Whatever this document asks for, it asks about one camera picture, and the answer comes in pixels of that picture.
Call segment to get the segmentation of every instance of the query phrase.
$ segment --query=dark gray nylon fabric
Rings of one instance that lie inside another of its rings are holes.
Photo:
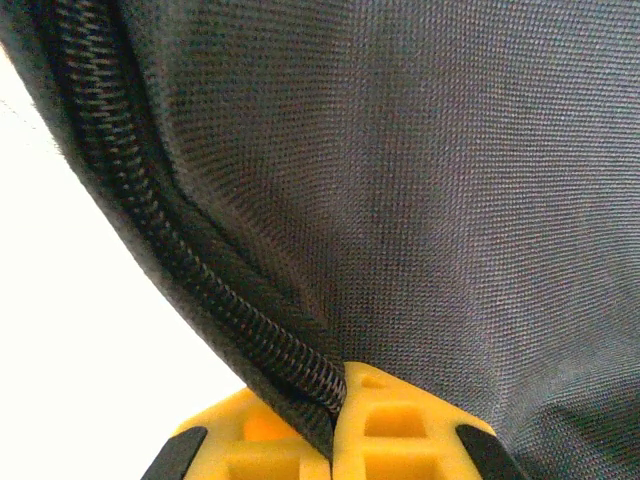
[[[179,185],[345,360],[640,478],[640,4],[121,3]]]

